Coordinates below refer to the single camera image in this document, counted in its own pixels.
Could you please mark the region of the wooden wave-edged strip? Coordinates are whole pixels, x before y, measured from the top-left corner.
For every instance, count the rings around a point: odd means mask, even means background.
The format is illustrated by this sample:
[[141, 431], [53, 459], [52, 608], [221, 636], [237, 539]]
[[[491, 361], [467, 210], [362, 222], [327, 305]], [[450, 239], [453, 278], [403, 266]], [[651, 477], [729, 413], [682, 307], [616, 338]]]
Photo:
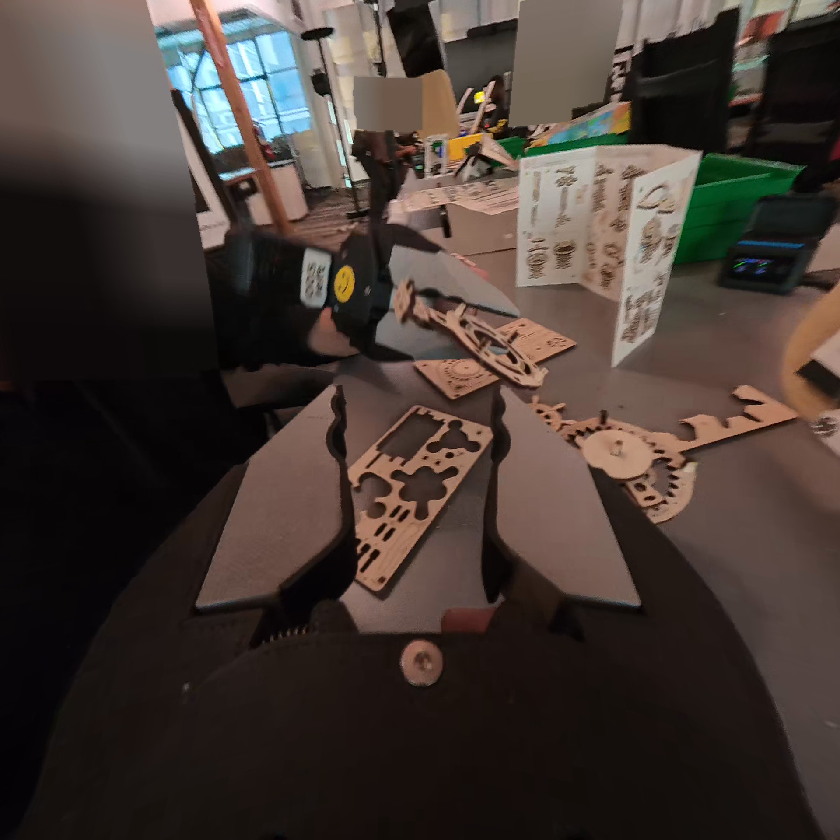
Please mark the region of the wooden wave-edged strip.
[[787, 424], [799, 417], [796, 411], [751, 385], [737, 386], [731, 396], [741, 404], [740, 414], [726, 418], [697, 414], [681, 419], [683, 425], [690, 427], [694, 437], [689, 440], [678, 439], [676, 451], [685, 453], [714, 445], [771, 426]]

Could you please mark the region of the black device with screen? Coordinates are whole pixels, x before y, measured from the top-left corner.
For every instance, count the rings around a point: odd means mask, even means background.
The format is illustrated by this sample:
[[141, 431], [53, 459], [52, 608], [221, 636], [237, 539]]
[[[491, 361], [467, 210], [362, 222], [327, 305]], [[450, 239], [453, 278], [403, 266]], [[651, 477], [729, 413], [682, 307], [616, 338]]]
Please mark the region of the black device with screen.
[[760, 198], [721, 263], [718, 285], [780, 296], [791, 293], [833, 225], [837, 208], [830, 192]]

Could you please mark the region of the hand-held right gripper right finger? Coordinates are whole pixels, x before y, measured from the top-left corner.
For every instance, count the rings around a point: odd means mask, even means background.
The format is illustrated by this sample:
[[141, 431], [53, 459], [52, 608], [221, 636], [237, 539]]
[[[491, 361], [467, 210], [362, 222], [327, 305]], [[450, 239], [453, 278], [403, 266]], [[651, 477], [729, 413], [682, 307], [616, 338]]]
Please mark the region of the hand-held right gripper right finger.
[[511, 389], [493, 395], [481, 580], [530, 610], [642, 602], [589, 466]]

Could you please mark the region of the grey cardboard box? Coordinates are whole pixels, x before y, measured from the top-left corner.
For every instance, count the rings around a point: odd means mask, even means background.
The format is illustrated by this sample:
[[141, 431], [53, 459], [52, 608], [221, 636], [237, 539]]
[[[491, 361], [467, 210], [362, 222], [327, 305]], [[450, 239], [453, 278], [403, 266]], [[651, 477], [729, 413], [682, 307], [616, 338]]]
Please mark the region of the grey cardboard box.
[[451, 203], [442, 223], [443, 249], [463, 257], [516, 250], [518, 202]]

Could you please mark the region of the green plastic bin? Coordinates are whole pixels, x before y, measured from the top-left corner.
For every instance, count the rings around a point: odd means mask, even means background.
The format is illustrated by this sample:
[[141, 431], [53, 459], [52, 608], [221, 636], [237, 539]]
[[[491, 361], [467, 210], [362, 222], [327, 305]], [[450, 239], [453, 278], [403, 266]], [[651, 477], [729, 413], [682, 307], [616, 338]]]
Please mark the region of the green plastic bin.
[[786, 193], [802, 167], [736, 155], [707, 154], [675, 253], [675, 265], [723, 259], [744, 232], [756, 202]]

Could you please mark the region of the black light stand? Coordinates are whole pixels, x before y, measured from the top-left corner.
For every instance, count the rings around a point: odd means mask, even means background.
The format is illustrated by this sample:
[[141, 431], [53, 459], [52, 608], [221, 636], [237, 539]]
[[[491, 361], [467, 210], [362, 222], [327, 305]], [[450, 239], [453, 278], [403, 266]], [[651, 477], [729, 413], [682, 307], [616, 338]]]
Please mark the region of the black light stand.
[[350, 191], [351, 209], [345, 212], [351, 222], [360, 222], [369, 216], [369, 210], [363, 206], [354, 180], [350, 163], [349, 147], [342, 125], [341, 115], [333, 96], [332, 82], [329, 74], [328, 61], [324, 42], [334, 33], [330, 26], [310, 28], [301, 33], [301, 40], [306, 44], [315, 44], [318, 51], [318, 62], [310, 74], [311, 86], [324, 103], [325, 123], [329, 136], [330, 153], [339, 168], [339, 186]]

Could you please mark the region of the assembly instruction leaflet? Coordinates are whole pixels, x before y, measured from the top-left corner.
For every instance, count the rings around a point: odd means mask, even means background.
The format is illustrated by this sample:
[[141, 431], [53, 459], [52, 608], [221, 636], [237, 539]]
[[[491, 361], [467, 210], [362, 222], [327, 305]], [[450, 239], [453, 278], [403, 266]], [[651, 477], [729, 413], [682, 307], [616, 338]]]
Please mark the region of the assembly instruction leaflet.
[[578, 285], [614, 302], [613, 368], [658, 327], [701, 160], [654, 143], [520, 163], [516, 285]]

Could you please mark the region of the wooden gear assembly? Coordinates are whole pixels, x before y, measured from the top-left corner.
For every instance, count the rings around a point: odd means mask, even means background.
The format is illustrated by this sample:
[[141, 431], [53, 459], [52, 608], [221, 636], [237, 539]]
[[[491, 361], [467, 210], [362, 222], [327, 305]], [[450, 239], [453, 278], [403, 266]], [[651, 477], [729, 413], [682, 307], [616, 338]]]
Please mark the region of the wooden gear assembly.
[[607, 415], [565, 423], [560, 434], [581, 451], [588, 466], [615, 480], [651, 522], [667, 522], [688, 507], [697, 462], [680, 451], [672, 435]]

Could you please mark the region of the colourful printed box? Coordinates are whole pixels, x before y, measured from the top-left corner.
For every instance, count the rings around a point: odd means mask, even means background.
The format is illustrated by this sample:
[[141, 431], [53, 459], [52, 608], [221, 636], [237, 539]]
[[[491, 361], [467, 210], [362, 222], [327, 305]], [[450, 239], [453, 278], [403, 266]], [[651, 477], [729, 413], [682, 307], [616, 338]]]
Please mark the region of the colourful printed box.
[[630, 101], [612, 101], [569, 122], [551, 135], [547, 144], [568, 144], [594, 141], [611, 143], [612, 138], [626, 140], [631, 127]]

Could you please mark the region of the black high-backed chair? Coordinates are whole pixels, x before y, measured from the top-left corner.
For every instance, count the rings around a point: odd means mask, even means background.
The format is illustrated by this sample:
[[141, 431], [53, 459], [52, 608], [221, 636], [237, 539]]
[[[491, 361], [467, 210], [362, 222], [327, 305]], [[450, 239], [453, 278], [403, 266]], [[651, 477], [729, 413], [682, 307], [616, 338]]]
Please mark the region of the black high-backed chair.
[[623, 94], [630, 103], [626, 144], [724, 152], [738, 33], [735, 7], [707, 28], [645, 43], [632, 60]]

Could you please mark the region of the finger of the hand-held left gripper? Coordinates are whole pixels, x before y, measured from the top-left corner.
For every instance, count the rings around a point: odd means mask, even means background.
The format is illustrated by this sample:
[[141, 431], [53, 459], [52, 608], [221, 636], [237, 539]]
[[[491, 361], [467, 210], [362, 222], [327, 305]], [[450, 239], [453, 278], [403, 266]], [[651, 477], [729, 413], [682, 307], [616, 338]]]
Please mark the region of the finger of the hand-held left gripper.
[[360, 331], [360, 353], [378, 363], [441, 361], [459, 357], [456, 342], [436, 328], [411, 320], [399, 322], [393, 311], [374, 311]]
[[519, 315], [516, 305], [474, 266], [409, 227], [384, 226], [384, 260], [394, 289], [409, 280], [428, 300], [447, 299], [510, 318]]

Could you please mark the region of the white cabinet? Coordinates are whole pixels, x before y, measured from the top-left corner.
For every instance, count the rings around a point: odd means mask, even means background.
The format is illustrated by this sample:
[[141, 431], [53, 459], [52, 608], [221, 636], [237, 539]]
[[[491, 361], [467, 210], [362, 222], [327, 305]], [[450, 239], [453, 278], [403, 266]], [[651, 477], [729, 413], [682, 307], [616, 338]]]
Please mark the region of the white cabinet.
[[[295, 223], [305, 218], [309, 214], [309, 208], [301, 186], [298, 168], [294, 162], [280, 163], [269, 168], [287, 217]], [[255, 225], [271, 224], [268, 206], [260, 191], [248, 197], [246, 202]]]

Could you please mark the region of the wooden ring part with stem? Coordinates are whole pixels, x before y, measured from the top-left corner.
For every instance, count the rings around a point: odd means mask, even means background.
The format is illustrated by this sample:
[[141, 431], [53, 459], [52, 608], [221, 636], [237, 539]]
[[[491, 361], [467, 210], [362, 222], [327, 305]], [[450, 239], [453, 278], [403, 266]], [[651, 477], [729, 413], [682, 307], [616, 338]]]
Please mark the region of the wooden ring part with stem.
[[412, 321], [422, 329], [435, 329], [447, 334], [467, 352], [482, 369], [516, 386], [538, 389], [548, 373], [533, 362], [513, 339], [507, 339], [498, 329], [482, 318], [468, 312], [465, 303], [446, 312], [430, 308], [421, 301], [413, 280], [403, 281], [392, 298], [397, 321]]

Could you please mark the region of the printed paper sheet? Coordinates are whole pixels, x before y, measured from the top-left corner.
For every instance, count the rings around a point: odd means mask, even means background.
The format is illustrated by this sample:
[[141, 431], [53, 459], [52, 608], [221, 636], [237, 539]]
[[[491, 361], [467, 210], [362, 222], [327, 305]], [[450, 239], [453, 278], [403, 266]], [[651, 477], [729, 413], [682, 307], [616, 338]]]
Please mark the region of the printed paper sheet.
[[400, 208], [419, 212], [454, 204], [477, 213], [498, 215], [518, 209], [518, 188], [517, 178], [435, 185], [409, 193], [400, 199]]

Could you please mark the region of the instruction sheet on board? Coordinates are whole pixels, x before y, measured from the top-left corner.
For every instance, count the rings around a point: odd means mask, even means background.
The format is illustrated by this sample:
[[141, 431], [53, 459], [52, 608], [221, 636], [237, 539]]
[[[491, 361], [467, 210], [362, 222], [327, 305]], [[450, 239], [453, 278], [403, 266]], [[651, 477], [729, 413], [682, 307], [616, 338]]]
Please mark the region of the instruction sheet on board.
[[794, 329], [783, 352], [780, 373], [784, 402], [805, 421], [838, 407], [813, 384], [798, 375], [825, 341], [839, 330], [839, 287], [822, 296]]

